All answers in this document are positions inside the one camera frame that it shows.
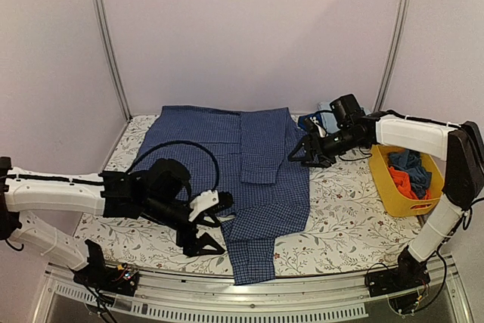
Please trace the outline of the blue checkered button shirt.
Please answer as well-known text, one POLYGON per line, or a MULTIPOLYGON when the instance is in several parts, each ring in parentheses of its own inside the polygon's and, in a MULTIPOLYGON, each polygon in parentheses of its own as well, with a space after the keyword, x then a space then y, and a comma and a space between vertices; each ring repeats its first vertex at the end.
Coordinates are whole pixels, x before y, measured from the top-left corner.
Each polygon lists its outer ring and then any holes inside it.
POLYGON ((310 212, 309 170, 287 157, 304 133, 287 108, 254 112, 165 106, 138 150, 136 170, 174 159, 199 194, 213 186, 234 204, 221 231, 237 285, 275 277, 275 240, 305 229, 310 212))

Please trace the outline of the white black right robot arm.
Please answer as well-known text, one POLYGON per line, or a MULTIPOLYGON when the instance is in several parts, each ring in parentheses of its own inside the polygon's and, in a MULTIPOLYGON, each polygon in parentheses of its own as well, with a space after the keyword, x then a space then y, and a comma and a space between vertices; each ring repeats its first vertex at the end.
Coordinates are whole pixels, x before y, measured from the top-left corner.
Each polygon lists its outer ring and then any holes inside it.
POLYGON ((330 102, 326 114, 337 124, 327 132, 317 115, 302 116, 306 131, 288 159, 328 168, 339 156, 370 148, 369 166, 388 214, 427 214, 417 236, 399 254, 391 283, 408 289, 427 260, 472 216, 483 189, 483 140, 474 122, 462 124, 402 115, 394 110, 366 113, 353 94, 330 102))

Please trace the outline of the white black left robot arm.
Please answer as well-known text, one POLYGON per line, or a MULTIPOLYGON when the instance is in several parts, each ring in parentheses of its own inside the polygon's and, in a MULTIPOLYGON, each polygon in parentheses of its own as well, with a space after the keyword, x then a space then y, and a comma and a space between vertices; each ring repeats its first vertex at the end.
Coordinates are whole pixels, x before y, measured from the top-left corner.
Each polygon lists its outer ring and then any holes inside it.
POLYGON ((88 175, 35 174, 1 159, 1 239, 30 244, 50 261, 75 271, 96 288, 113 280, 101 247, 72 237, 37 218, 35 211, 73 211, 104 218, 143 218, 176 233, 176 244, 188 257, 219 255, 224 248, 201 225, 217 228, 217 213, 233 197, 211 188, 193 195, 191 174, 178 161, 159 159, 147 170, 104 171, 88 175))

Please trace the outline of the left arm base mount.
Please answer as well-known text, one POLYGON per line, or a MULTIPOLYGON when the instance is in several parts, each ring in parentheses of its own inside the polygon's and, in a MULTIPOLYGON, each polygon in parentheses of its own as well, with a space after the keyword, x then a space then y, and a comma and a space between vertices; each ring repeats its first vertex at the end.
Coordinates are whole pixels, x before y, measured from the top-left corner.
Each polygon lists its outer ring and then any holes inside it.
POLYGON ((73 281, 85 287, 133 297, 138 288, 139 270, 126 262, 108 266, 101 247, 86 240, 88 265, 75 271, 73 281))

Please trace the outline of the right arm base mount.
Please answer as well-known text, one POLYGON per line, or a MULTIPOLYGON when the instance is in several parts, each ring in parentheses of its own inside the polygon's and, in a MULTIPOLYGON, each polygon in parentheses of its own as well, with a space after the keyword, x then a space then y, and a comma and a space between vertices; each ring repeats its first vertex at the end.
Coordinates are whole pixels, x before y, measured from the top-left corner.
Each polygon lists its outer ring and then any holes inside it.
POLYGON ((383 262, 373 264, 365 274, 370 297, 386 297, 397 315, 414 314, 430 292, 430 275, 426 268, 416 273, 400 272, 383 262))

